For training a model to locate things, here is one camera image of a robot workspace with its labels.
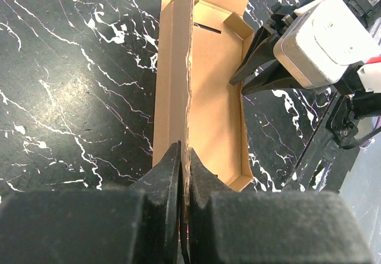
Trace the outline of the brown cardboard paper box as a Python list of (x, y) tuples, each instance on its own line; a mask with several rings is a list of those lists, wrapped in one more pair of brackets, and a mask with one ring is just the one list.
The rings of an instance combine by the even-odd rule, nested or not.
[(185, 211), (191, 153), (234, 191), (253, 179), (243, 84), (230, 84), (254, 36), (243, 20), (248, 1), (161, 0), (152, 162), (181, 144)]

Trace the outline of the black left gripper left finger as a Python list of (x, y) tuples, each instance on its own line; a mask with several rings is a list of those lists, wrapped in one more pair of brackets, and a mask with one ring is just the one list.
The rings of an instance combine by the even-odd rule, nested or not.
[(176, 263), (180, 143), (125, 189), (13, 193), (2, 263)]

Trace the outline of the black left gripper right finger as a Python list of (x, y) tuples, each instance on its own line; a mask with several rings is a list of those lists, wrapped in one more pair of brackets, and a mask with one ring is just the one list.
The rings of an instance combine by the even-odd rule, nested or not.
[(235, 192), (190, 154), (192, 263), (371, 263), (344, 200), (331, 192)]

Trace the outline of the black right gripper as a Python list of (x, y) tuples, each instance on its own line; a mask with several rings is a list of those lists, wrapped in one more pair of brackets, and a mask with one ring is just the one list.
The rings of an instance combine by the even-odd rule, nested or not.
[(244, 85), (243, 95), (333, 86), (342, 102), (327, 129), (338, 146), (357, 147), (379, 133), (376, 128), (357, 137), (360, 119), (380, 115), (380, 42), (370, 32), (380, 20), (380, 0), (276, 3), (270, 13), (274, 28), (262, 26), (255, 33), (230, 84), (244, 81), (272, 60)]

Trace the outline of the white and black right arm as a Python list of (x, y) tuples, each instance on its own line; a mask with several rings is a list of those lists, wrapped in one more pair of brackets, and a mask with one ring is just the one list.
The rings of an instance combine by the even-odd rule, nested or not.
[(380, 0), (275, 4), (230, 83), (244, 82), (243, 95), (333, 86), (340, 99), (326, 127), (341, 149), (360, 146), (380, 132), (357, 138), (360, 119), (380, 116), (379, 21)]

